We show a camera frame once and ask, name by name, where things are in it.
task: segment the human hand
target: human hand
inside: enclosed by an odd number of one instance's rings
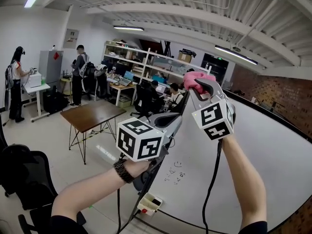
[[[132,160],[128,159],[126,162],[123,163],[123,165],[126,168],[127,172],[132,177],[138,177],[141,173],[143,173],[148,169],[150,162],[149,161],[133,162]]]

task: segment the whiteboard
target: whiteboard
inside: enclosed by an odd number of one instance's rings
[[[234,135],[264,180],[267,190],[268,228],[292,215],[312,192],[312,145],[292,130],[240,102]],[[204,227],[202,206],[212,179],[217,141],[200,131],[189,99],[183,123],[149,190],[161,198],[161,210]],[[240,206],[225,156],[206,208],[210,230],[234,234],[241,224]]]

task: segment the woman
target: woman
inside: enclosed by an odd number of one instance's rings
[[[15,122],[21,122],[24,120],[24,118],[21,117],[20,78],[29,74],[29,72],[23,72],[21,68],[21,55],[25,55],[25,51],[22,47],[18,47],[12,57],[9,74],[13,79],[13,87],[11,88],[10,119],[14,119]]]

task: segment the black watch strap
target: black watch strap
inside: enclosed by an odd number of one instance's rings
[[[119,161],[117,161],[114,164],[114,168],[116,170],[116,172],[118,173],[118,175],[122,178],[123,181],[125,181],[126,183],[130,184],[132,183],[132,181],[135,179],[134,177],[132,177],[130,175],[130,173],[128,173],[128,171],[126,170],[126,168],[124,167],[123,163],[126,161],[126,159],[121,159]]]

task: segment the black shirt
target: black shirt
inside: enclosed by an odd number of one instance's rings
[[[50,234],[88,234],[87,231],[74,220],[65,216],[51,217]],[[265,221],[252,223],[242,229],[239,234],[266,234],[268,232],[268,224]]]

